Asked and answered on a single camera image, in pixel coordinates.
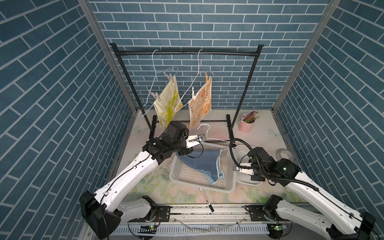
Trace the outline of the blue patterned towel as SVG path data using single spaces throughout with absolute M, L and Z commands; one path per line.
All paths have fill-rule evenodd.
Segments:
M 192 156 L 176 153 L 176 156 L 188 167 L 205 175 L 211 185 L 225 177 L 220 164 L 220 150 L 195 151 Z

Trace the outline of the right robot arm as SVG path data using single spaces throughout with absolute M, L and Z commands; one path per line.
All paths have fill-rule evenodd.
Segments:
M 233 153 L 235 142 L 249 149 L 251 163 L 241 164 Z M 347 206 L 316 184 L 303 170 L 288 159 L 275 161 L 263 148 L 252 148 L 239 138 L 229 143 L 230 155 L 240 170 L 248 170 L 271 184 L 280 184 L 308 201 L 318 213 L 289 203 L 282 197 L 271 195 L 263 212 L 269 221 L 280 219 L 295 222 L 318 233 L 327 240 L 368 240 L 374 232 L 376 219 L 368 213 Z

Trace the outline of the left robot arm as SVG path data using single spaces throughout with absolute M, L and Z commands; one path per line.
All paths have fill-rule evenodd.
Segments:
M 100 239 L 106 239 L 121 222 L 151 220 L 157 204 L 148 196 L 124 204 L 124 197 L 149 172 L 173 153 L 190 154 L 206 140 L 205 135 L 190 135 L 182 123 L 172 121 L 157 138 L 150 138 L 136 158 L 109 183 L 95 192 L 85 191 L 79 198 L 84 220 Z

